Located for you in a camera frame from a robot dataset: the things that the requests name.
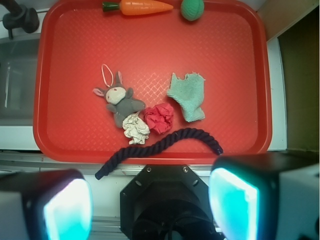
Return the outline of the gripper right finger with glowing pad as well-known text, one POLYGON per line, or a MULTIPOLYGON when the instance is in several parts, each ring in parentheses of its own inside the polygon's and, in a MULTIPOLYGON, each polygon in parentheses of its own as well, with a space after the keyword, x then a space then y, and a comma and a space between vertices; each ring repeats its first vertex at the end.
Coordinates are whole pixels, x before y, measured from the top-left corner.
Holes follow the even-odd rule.
POLYGON ((213 163, 208 200, 228 240, 317 240, 320 160, 317 154, 223 155, 213 163))

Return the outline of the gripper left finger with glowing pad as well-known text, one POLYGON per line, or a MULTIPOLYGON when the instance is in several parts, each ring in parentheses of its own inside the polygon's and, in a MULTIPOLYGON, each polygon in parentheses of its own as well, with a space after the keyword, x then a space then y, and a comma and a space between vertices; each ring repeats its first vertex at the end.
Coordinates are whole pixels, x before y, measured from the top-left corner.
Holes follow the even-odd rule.
POLYGON ((2 240, 87 240, 92 220, 91 187, 76 169, 0 175, 2 240))

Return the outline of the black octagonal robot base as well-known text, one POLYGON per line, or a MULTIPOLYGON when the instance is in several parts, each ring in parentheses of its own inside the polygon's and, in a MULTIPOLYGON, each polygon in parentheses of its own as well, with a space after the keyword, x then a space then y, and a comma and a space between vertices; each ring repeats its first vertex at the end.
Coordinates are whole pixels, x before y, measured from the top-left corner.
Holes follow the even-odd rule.
POLYGON ((186 165, 147 165, 120 192, 120 230, 130 240, 223 240, 208 189, 186 165))

